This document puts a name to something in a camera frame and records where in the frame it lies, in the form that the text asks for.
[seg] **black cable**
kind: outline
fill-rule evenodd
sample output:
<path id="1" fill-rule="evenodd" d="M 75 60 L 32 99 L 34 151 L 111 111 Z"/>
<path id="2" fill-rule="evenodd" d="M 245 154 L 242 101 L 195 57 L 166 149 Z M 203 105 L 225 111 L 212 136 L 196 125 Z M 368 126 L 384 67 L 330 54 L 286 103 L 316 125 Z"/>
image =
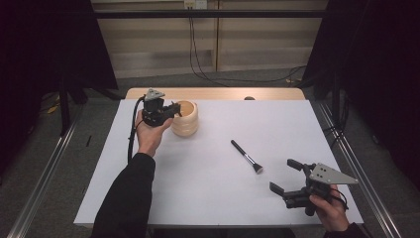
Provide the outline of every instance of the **black cable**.
<path id="1" fill-rule="evenodd" d="M 344 131 L 345 131 L 346 125 L 347 125 L 347 120 L 349 119 L 349 114 L 350 114 L 349 111 L 350 111 L 350 99 L 349 99 L 349 97 L 346 93 L 345 100 L 343 102 L 343 111 L 342 111 L 341 118 L 340 118 L 341 129 L 339 130 L 336 138 L 334 138 L 334 141 L 331 143 L 330 149 L 332 149 L 334 147 L 334 145 L 336 144 L 336 142 L 344 135 Z M 331 129 L 331 131 L 328 134 L 325 135 L 326 137 L 328 135 L 330 135 L 337 128 L 335 126 L 333 126 L 333 127 L 324 129 L 323 131 L 326 132 L 330 129 Z"/>
<path id="2" fill-rule="evenodd" d="M 204 71 L 201 69 L 201 65 L 200 65 L 200 60 L 198 59 L 198 54 L 197 54 L 197 46 L 195 44 L 195 29 L 194 29 L 194 21 L 192 20 L 192 18 L 189 18 L 189 64 L 191 65 L 191 69 L 194 72 L 194 74 L 202 79 L 206 79 L 208 81 L 211 81 L 213 83 L 228 87 L 228 85 L 214 81 L 212 79 L 210 79 L 205 73 Z M 197 65 L 198 68 L 200 69 L 200 72 L 202 73 L 202 75 L 198 74 L 195 69 L 194 66 L 192 65 L 192 47 L 194 46 L 194 52 L 195 52 L 195 58 L 197 61 Z"/>
<path id="3" fill-rule="evenodd" d="M 338 192 L 338 193 L 339 193 L 339 194 L 343 197 L 343 199 L 344 199 L 344 200 L 342 200 L 340 197 L 337 197 L 337 196 L 335 196 L 335 195 L 331 195 L 331 198 L 333 198 L 333 199 L 335 199 L 335 200 L 340 201 L 340 202 L 343 204 L 343 206 L 344 206 L 345 210 L 348 210 L 348 209 L 349 209 L 349 207 L 347 206 L 347 199 L 346 199 L 346 197 L 343 195 L 343 193 L 342 193 L 342 192 L 340 192 L 340 191 L 339 191 L 339 190 L 337 190 L 337 189 L 334 189 L 334 188 L 331 188 L 331 190 L 334 190 L 334 191 Z"/>
<path id="4" fill-rule="evenodd" d="M 194 29 L 194 21 L 192 18 L 189 18 L 189 31 L 190 31 L 190 48 L 189 48 L 189 62 L 190 62 L 190 66 L 191 69 L 193 71 L 193 73 L 202 78 L 202 79 L 206 79 L 209 80 L 213 83 L 217 83 L 219 85 L 225 86 L 225 87 L 229 87 L 229 85 L 226 85 L 224 83 L 221 82 L 217 82 L 216 80 L 224 80 L 224 81 L 242 81 L 242 82 L 260 82 L 260 83 L 266 83 L 266 82 L 275 82 L 275 81 L 282 81 L 285 79 L 288 79 L 289 77 L 292 77 L 295 73 L 297 73 L 300 69 L 305 68 L 306 65 L 301 65 L 301 66 L 296 66 L 290 69 L 289 74 L 285 77 L 281 77 L 281 78 L 275 78 L 275 79 L 270 79 L 270 80 L 248 80 L 248 79 L 238 79 L 238 78 L 224 78 L 224 77 L 217 77 L 217 78 L 210 78 L 209 76 L 207 76 L 206 73 L 204 73 L 204 71 L 201 68 L 200 65 L 200 61 L 198 59 L 198 54 L 197 54 L 197 47 L 196 47 L 196 43 L 195 43 L 195 29 Z M 192 47 L 194 47 L 194 52 L 195 52 L 195 58 L 198 64 L 198 68 L 200 69 L 200 74 L 198 74 L 193 65 L 192 65 Z"/>
<path id="5" fill-rule="evenodd" d="M 290 78 L 289 78 L 289 81 L 288 81 L 288 87 L 291 87 L 291 84 L 292 84 L 292 80 L 291 80 L 291 70 L 292 70 L 292 68 L 291 68 L 291 69 L 290 69 L 290 71 L 289 71 Z"/>
<path id="6" fill-rule="evenodd" d="M 140 123 L 143 122 L 142 120 L 138 125 L 136 125 L 137 108 L 139 106 L 139 103 L 144 100 L 145 100 L 145 96 L 139 98 L 136 102 L 136 106 L 134 107 L 133 120 L 132 120 L 131 132 L 130 132 L 130 137 L 129 137 L 129 150 L 128 150 L 128 155 L 127 155 L 128 162 L 133 157 L 133 144 L 134 144 L 134 137 L 136 136 L 137 127 L 140 125 Z"/>
<path id="7" fill-rule="evenodd" d="M 223 78 L 223 77 L 219 77 L 219 78 L 217 78 L 217 79 L 215 79 L 215 80 L 225 80 L 225 81 L 243 81 L 243 82 L 256 82 L 256 83 L 258 83 L 258 82 L 261 82 L 261 83 L 265 83 L 265 82 L 276 82 L 276 81 L 282 81 L 282 80 L 285 80 L 285 79 L 288 79 L 288 78 L 290 78 L 292 75 L 294 75 L 295 73 L 297 73 L 301 68 L 304 68 L 304 67 L 306 67 L 306 65 L 302 65 L 302 66 L 296 66 L 296 67 L 293 67 L 292 69 L 297 69 L 296 71 L 294 71 L 293 73 L 290 73 L 290 74 L 288 74 L 288 75 L 286 75 L 286 76 L 284 76 L 284 77 L 281 77 L 281 78 L 275 78 L 275 79 L 269 79 L 269 80 L 248 80 L 248 79 L 238 79 L 238 78 Z"/>

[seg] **gray carpet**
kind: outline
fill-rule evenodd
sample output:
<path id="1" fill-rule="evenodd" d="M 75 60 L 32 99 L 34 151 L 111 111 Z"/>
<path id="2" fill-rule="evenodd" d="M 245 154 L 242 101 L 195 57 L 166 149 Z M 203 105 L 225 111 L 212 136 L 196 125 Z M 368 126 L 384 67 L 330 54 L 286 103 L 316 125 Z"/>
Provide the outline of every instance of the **gray carpet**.
<path id="1" fill-rule="evenodd" d="M 241 80 L 273 80 L 287 76 L 289 69 L 250 70 L 208 73 L 210 78 L 224 77 Z M 293 75 L 300 78 L 303 69 Z M 248 87 L 287 87 L 284 80 L 273 82 L 218 80 L 226 86 Z M 153 76 L 119 80 L 119 90 L 114 92 L 125 95 L 131 87 L 191 87 L 222 86 L 194 74 Z M 88 237 L 90 230 L 73 225 L 80 202 L 87 189 L 96 163 L 101 154 L 110 126 L 118 108 L 112 101 L 92 90 L 86 90 L 89 101 L 83 106 L 82 114 L 66 151 L 57 166 L 44 199 L 38 208 L 26 237 Z M 313 99 L 312 88 L 304 89 L 305 96 L 311 100 L 314 111 L 322 128 L 328 125 L 321 113 L 318 101 Z M 325 100 L 330 103 L 330 96 Z M 47 100 L 43 106 L 52 102 Z M 71 111 L 78 105 L 72 105 Z M 0 187 L 0 237 L 7 237 L 19 212 L 34 189 L 45 165 L 58 141 L 60 132 L 59 109 L 53 114 L 42 112 L 33 134 L 23 146 L 21 153 L 9 166 Z M 388 151 L 372 138 L 372 132 L 350 107 L 350 117 L 345 136 L 363 165 L 370 182 L 391 214 L 402 237 L 418 237 L 420 232 L 420 192 L 395 167 Z M 327 135 L 332 143 L 334 138 Z M 333 153 L 340 168 L 352 174 L 341 150 L 336 144 Z M 352 187 L 352 194 L 366 222 L 366 228 L 373 237 L 385 237 L 375 214 L 370 209 L 359 187 Z M 320 226 L 293 227 L 296 237 L 322 237 Z"/>

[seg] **white paper sheet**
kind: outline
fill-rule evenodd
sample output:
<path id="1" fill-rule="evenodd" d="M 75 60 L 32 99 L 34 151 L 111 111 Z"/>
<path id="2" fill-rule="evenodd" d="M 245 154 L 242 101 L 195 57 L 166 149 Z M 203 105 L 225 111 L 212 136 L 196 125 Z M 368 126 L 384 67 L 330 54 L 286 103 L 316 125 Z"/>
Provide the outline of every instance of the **white paper sheet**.
<path id="1" fill-rule="evenodd" d="M 77 225 L 92 226 L 111 183 L 127 164 L 127 138 L 135 102 L 120 103 L 74 220 Z M 268 187 L 270 181 L 285 191 L 305 185 L 303 172 L 288 167 L 287 159 L 339 169 L 309 101 L 194 102 L 199 112 L 198 131 L 181 138 L 168 129 L 157 150 L 150 225 L 258 227 L 320 223 L 316 215 L 305 215 L 304 208 L 287 209 L 282 198 Z M 263 166 L 262 174 L 254 172 L 231 140 Z M 349 203 L 349 220 L 363 223 L 348 188 L 341 185 L 339 189 Z"/>

